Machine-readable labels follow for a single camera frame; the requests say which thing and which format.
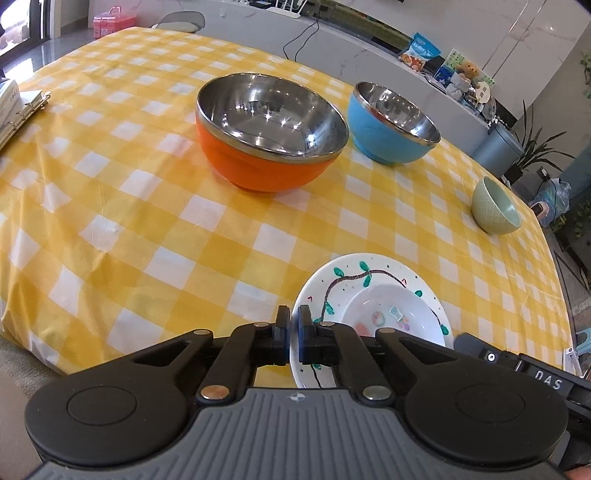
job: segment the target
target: blue bowl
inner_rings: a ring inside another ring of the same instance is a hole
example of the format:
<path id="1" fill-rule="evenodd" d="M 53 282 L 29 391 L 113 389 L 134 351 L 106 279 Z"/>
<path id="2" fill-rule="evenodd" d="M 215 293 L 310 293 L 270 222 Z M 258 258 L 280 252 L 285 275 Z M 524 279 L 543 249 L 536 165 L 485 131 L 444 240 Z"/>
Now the blue bowl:
<path id="1" fill-rule="evenodd" d="M 357 148 L 386 165 L 418 160 L 441 140 L 437 127 L 417 106 L 375 83 L 355 86 L 348 123 Z"/>

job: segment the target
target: bowl rim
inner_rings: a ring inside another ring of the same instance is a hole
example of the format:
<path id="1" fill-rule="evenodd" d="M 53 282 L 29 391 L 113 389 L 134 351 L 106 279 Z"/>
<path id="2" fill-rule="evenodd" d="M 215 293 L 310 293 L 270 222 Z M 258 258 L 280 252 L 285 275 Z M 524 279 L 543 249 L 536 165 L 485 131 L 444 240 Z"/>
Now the bowl rim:
<path id="1" fill-rule="evenodd" d="M 339 148 L 331 150 L 331 151 L 324 153 L 322 155 L 297 155 L 297 154 L 291 154 L 291 153 L 279 153 L 278 151 L 272 150 L 270 148 L 264 148 L 264 147 L 259 147 L 257 145 L 252 145 L 240 138 L 234 137 L 233 135 L 231 135 L 231 134 L 225 132 L 224 130 L 222 130 L 221 128 L 219 128 L 203 112 L 203 109 L 201 107 L 201 102 L 200 102 L 202 92 L 205 90 L 205 87 L 207 87 L 210 83 L 213 83 L 217 80 L 220 80 L 220 79 L 223 79 L 226 77 L 236 77 L 236 76 L 243 76 L 243 75 L 257 76 L 257 77 L 270 77 L 270 78 L 274 78 L 274 79 L 280 79 L 285 82 L 289 82 L 294 85 L 297 85 L 298 87 L 303 88 L 304 90 L 307 90 L 308 92 L 313 93 L 314 95 L 317 95 L 320 98 L 322 98 L 326 103 L 328 103 L 330 105 L 330 107 L 338 114 L 340 119 L 343 121 L 343 125 L 345 126 L 345 133 L 346 133 L 345 141 L 343 142 L 343 145 Z M 326 98 L 324 98 L 321 94 L 315 92 L 314 90 L 311 90 L 304 85 L 301 85 L 297 82 L 293 82 L 292 80 L 288 80 L 286 78 L 283 78 L 283 77 L 280 77 L 277 75 L 268 75 L 265 73 L 255 73 L 255 72 L 239 72 L 239 73 L 229 73 L 227 75 L 221 75 L 219 77 L 215 77 L 215 78 L 209 80 L 208 82 L 206 82 L 199 89 L 199 93 L 197 94 L 196 106 L 197 106 L 197 113 L 198 113 L 197 117 L 199 118 L 199 121 L 207 129 L 207 131 L 209 131 L 214 137 L 223 141 L 224 143 L 227 143 L 231 147 L 236 148 L 237 150 L 240 150 L 240 151 L 247 153 L 249 155 L 253 155 L 255 157 L 263 158 L 265 160 L 276 161 L 279 163 L 289 163 L 289 164 L 322 163 L 322 162 L 329 161 L 329 160 L 332 160 L 335 157 L 337 157 L 337 155 L 339 155 L 343 151 L 343 149 L 346 147 L 347 143 L 349 142 L 349 135 L 350 135 L 349 125 L 347 124 L 347 121 L 345 120 L 345 117 L 343 116 L 343 114 L 340 112 L 340 110 L 337 107 L 334 106 L 334 104 L 329 102 Z"/>
<path id="2" fill-rule="evenodd" d="M 378 112 L 374 107 L 371 106 L 371 104 L 365 99 L 365 97 L 363 97 L 363 95 L 361 95 L 361 92 L 359 91 L 360 85 L 375 85 L 377 87 L 383 88 L 384 90 L 387 90 L 387 91 L 393 93 L 394 95 L 397 95 L 398 97 L 403 99 L 405 102 L 408 102 L 410 105 L 412 105 L 417 110 L 419 110 L 421 112 L 421 114 L 424 115 L 427 120 L 429 120 L 429 123 L 431 123 L 431 125 L 433 127 L 435 127 L 435 130 L 437 131 L 437 134 L 439 135 L 439 139 L 438 140 L 427 140 L 425 138 L 421 138 L 416 135 L 413 135 L 411 132 L 407 132 L 406 130 L 403 130 L 402 128 L 400 128 L 398 125 L 396 125 L 394 122 L 392 122 L 388 117 L 386 117 L 384 114 Z M 435 125 L 435 123 L 433 122 L 433 120 L 431 120 L 431 118 L 429 118 L 429 116 L 425 112 L 423 112 L 419 107 L 417 107 L 414 103 L 412 103 L 410 100 L 406 100 L 406 98 L 397 94 L 393 90 L 383 87 L 379 83 L 359 82 L 357 85 L 355 85 L 355 88 L 353 89 L 353 96 L 359 102 L 361 107 L 363 107 L 364 110 L 369 112 L 374 118 L 376 118 L 377 120 L 382 122 L 384 125 L 392 128 L 394 131 L 396 131 L 396 133 L 399 133 L 403 137 L 408 138 L 409 140 L 412 140 L 413 142 L 418 143 L 419 145 L 424 145 L 426 147 L 432 147 L 434 145 L 437 145 L 441 141 L 441 133 L 440 133 L 439 129 L 437 128 L 437 125 Z"/>
<path id="3" fill-rule="evenodd" d="M 482 177 L 481 182 L 484 185 L 484 188 L 486 190 L 486 194 L 491 198 L 492 203 L 495 204 L 495 207 L 497 208 L 497 210 L 499 210 L 499 212 L 501 213 L 501 215 L 503 216 L 503 218 L 505 220 L 507 220 L 507 222 L 509 222 L 511 225 L 513 225 L 516 229 L 520 228 L 521 227 L 521 214 L 519 213 L 519 210 L 517 210 L 517 207 L 515 205 L 515 202 L 511 199 L 511 197 L 509 196 L 509 194 L 503 190 L 504 187 L 502 185 L 499 185 L 498 183 L 496 183 L 489 176 Z M 507 197 L 507 199 L 509 199 L 509 201 L 513 205 L 513 208 L 515 209 L 515 213 L 517 213 L 517 218 L 519 219 L 519 222 L 518 223 L 514 223 L 513 221 L 511 221 L 511 219 L 509 217 L 507 217 L 507 215 L 505 215 L 505 212 L 503 212 L 503 210 L 501 210 L 501 208 L 497 204 L 495 198 L 493 197 L 493 195 L 491 193 L 491 190 L 489 189 L 489 185 L 490 184 L 491 185 L 495 185 L 496 187 L 499 187 L 499 190 L 498 191 L 501 192 L 503 195 L 505 195 Z"/>

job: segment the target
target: gray chair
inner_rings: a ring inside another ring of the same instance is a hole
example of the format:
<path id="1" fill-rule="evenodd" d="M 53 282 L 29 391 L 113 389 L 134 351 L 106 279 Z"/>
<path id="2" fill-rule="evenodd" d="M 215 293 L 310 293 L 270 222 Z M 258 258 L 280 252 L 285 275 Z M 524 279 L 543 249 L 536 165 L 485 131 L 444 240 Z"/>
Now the gray chair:
<path id="1" fill-rule="evenodd" d="M 205 17 L 201 12 L 173 12 L 166 15 L 152 28 L 196 33 L 205 27 Z"/>

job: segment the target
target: yellow checkered tablecloth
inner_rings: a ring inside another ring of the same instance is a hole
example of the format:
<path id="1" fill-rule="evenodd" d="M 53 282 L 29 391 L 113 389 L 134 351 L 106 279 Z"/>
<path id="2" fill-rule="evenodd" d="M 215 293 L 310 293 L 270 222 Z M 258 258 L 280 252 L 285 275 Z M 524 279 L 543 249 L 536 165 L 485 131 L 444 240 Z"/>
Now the yellow checkered tablecloth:
<path id="1" fill-rule="evenodd" d="M 251 48 L 133 28 L 86 45 L 21 86 L 52 91 L 0 160 L 0 326 L 63 372 L 196 327 L 225 336 L 293 306 L 338 255 L 402 261 L 453 333 L 560 365 L 571 345 L 548 246 L 523 226 L 495 237 L 470 214 L 485 174 L 442 141 L 394 168 L 352 143 L 305 188 L 239 190 L 209 167 L 194 104 L 232 72 L 293 79 L 346 111 L 351 86 Z M 263 383 L 291 385 L 289 369 Z"/>

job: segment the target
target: painted plate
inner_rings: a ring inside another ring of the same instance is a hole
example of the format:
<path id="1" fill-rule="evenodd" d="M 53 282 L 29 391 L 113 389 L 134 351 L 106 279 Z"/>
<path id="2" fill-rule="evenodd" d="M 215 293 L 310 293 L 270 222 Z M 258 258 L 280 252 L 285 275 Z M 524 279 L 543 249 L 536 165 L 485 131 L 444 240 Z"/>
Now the painted plate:
<path id="1" fill-rule="evenodd" d="M 293 312 L 307 304 L 314 322 L 342 323 L 343 314 L 358 292 L 370 285 L 395 284 L 415 293 L 436 315 L 446 347 L 453 349 L 452 328 L 433 290 L 410 268 L 383 255 L 349 254 L 319 268 L 306 282 L 295 301 Z M 324 365 L 303 365 L 298 361 L 297 328 L 290 335 L 290 365 L 299 388 L 333 388 L 332 370 Z"/>

